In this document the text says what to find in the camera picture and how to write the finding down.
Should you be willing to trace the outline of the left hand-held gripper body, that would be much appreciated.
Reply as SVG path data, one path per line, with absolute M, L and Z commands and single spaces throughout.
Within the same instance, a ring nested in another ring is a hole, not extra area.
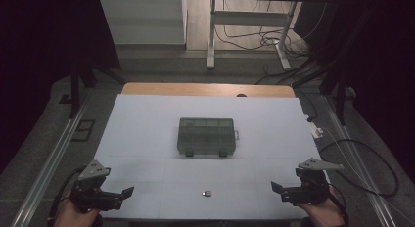
M 81 212 L 89 209 L 112 210 L 112 204 L 121 200 L 121 194 L 104 192 L 101 189 L 110 169 L 93 159 L 81 171 L 70 192 L 70 200 Z

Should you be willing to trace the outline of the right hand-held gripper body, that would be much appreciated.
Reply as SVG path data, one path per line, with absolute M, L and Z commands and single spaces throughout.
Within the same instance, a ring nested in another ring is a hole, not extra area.
M 342 164 L 335 164 L 321 159 L 308 159 L 296 168 L 296 176 L 300 179 L 299 187 L 286 187 L 280 195 L 291 195 L 294 204 L 320 204 L 329 197 L 329 183 L 325 171 L 342 170 Z

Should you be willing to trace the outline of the clear grey compartment storage box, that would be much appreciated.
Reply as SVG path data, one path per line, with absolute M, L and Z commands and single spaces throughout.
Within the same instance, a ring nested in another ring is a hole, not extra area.
M 236 150 L 236 133 L 232 118 L 181 117 L 177 150 L 180 155 L 232 156 Z

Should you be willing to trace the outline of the person's right hand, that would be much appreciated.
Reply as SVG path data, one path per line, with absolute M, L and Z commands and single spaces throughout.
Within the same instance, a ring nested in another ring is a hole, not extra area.
M 341 211 L 330 199 L 316 205 L 297 204 L 297 207 L 307 213 L 300 227 L 345 227 Z

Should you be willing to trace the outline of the person's left hand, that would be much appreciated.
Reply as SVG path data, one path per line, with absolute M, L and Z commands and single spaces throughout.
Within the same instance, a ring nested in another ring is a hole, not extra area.
M 83 213 L 69 197 L 70 192 L 67 192 L 66 199 L 59 204 L 53 227 L 92 227 L 100 210 L 91 209 Z

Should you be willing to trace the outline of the black floor socket plate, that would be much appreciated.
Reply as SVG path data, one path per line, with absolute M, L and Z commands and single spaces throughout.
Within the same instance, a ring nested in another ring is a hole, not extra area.
M 92 134 L 95 119 L 82 119 L 72 135 L 73 142 L 88 142 Z

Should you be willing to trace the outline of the white table cover board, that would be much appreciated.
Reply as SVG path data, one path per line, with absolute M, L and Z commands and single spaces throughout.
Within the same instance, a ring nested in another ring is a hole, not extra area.
M 234 155 L 179 155 L 181 117 L 232 118 Z M 296 167 L 318 156 L 296 98 L 120 95 L 95 158 L 111 170 L 103 190 L 134 188 L 108 218 L 295 220 L 304 211 L 282 202 L 271 182 L 296 187 Z

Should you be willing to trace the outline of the black metal stand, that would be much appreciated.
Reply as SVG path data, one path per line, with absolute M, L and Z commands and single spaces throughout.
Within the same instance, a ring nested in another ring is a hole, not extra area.
M 342 125 L 345 125 L 344 107 L 346 100 L 346 61 L 339 57 L 331 61 L 329 64 L 322 66 L 318 71 L 292 83 L 292 88 L 298 88 L 315 79 L 318 76 L 325 75 L 323 78 L 319 91 L 323 95 L 330 94 L 334 88 L 337 88 L 335 116 Z
M 60 100 L 60 104 L 70 104 L 69 118 L 74 118 L 80 110 L 79 81 L 82 81 L 86 88 L 94 88 L 96 86 L 97 79 L 93 73 L 94 69 L 120 84 L 126 83 L 124 78 L 92 58 L 76 58 L 70 68 L 70 94 L 64 94 Z

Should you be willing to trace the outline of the wooden table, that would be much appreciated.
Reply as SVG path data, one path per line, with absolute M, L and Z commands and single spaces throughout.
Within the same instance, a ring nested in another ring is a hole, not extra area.
M 130 82 L 123 86 L 124 95 L 166 95 L 166 96 L 219 96 L 295 98 L 289 86 L 244 85 L 217 83 L 139 83 Z

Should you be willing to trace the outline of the white cabinet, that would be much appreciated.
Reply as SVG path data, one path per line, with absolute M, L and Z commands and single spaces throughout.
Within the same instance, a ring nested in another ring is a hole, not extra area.
M 100 0 L 115 44 L 186 43 L 187 0 Z

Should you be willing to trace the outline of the metal floor rail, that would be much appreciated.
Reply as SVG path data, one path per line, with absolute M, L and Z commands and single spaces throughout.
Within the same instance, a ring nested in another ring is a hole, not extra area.
M 27 227 L 37 210 L 46 190 L 49 186 L 56 169 L 69 145 L 69 141 L 80 122 L 90 96 L 86 95 L 80 102 L 79 110 L 73 118 L 68 119 L 65 128 L 60 133 L 60 137 L 49 154 L 36 179 L 33 182 L 28 194 L 17 212 L 10 227 Z
M 368 194 L 368 199 L 374 208 L 381 225 L 383 227 L 396 227 L 396 223 L 392 217 L 392 212 L 388 207 L 388 203 L 379 195 L 378 187 L 375 185 L 368 168 L 364 165 L 363 159 L 358 153 L 357 147 L 352 144 L 347 128 L 342 125 L 335 116 L 335 104 L 329 99 L 328 96 L 321 95 L 320 99 L 332 123 L 334 124 L 336 133 L 341 139 L 346 139 L 346 152 L 344 153 L 346 161 L 352 166 L 352 170 L 357 175 L 362 186 L 372 191 L 372 194 Z

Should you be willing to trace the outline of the white desk frame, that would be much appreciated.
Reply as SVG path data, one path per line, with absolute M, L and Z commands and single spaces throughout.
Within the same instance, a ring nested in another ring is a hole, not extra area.
M 265 27 L 280 27 L 282 33 L 278 42 L 274 41 L 273 46 L 276 48 L 279 59 L 284 70 L 290 70 L 291 65 L 286 56 L 285 41 L 288 36 L 288 31 L 294 17 L 296 2 L 290 4 L 290 9 L 287 13 L 271 13 L 271 12 L 237 12 L 237 11 L 223 11 L 215 10 L 216 0 L 210 0 L 210 25 L 209 25 L 209 39 L 207 46 L 207 68 L 214 68 L 214 52 L 215 42 L 214 33 L 217 25 L 235 25 L 235 26 L 265 26 Z

